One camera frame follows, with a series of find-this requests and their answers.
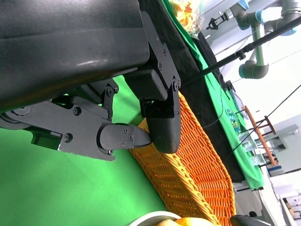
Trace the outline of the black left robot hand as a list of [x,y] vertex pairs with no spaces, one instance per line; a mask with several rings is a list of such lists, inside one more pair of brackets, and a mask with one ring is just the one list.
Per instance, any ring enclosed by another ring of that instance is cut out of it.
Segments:
[[181,79],[136,0],[3,0],[0,126],[34,145],[112,161],[176,153]]

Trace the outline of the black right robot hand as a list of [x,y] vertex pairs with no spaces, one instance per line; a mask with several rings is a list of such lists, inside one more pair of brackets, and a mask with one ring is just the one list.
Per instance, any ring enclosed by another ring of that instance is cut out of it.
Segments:
[[230,223],[232,226],[270,226],[267,222],[245,215],[232,216]]

